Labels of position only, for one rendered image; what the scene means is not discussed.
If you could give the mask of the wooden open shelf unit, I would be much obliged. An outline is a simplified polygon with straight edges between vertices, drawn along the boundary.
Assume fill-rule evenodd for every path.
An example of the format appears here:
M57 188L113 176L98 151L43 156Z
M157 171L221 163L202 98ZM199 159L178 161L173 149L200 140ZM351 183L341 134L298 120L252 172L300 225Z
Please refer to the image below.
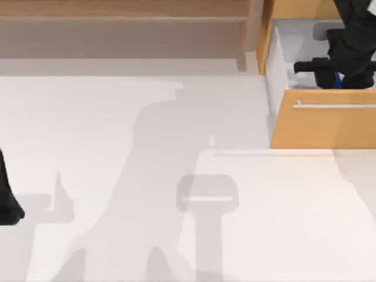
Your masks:
M0 58L234 59L264 0L0 0Z

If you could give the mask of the grey drawer inside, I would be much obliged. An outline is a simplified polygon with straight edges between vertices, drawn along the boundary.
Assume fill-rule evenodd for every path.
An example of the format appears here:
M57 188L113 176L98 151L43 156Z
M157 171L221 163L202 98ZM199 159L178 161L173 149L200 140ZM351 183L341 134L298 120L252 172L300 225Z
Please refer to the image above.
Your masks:
M312 73L294 73L294 63L326 56L328 42L320 39L321 34L342 26L339 20L313 19L279 20L273 24L266 60L272 135L285 90L322 90L316 87Z

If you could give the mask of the pale wooden drawer front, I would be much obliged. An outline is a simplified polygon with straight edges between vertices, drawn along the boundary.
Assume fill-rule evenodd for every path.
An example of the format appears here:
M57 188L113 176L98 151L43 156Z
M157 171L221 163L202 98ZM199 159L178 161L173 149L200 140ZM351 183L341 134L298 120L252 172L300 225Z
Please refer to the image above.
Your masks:
M376 104L376 90L285 90L272 149L376 149L376 109L293 109L307 104Z

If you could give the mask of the wooden drawer cupboard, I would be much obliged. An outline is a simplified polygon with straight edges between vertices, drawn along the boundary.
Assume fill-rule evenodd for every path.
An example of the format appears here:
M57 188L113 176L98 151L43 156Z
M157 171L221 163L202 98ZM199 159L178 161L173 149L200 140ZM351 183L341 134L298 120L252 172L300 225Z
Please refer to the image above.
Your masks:
M266 73L266 60L275 19L338 19L334 0L264 0L256 57L258 73Z

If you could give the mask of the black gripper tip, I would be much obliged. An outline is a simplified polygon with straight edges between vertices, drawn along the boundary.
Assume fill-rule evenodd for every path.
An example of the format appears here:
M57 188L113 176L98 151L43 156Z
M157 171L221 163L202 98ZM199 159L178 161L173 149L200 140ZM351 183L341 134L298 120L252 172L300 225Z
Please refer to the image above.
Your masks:
M9 184L4 155L0 149L0 226L14 226L25 217Z

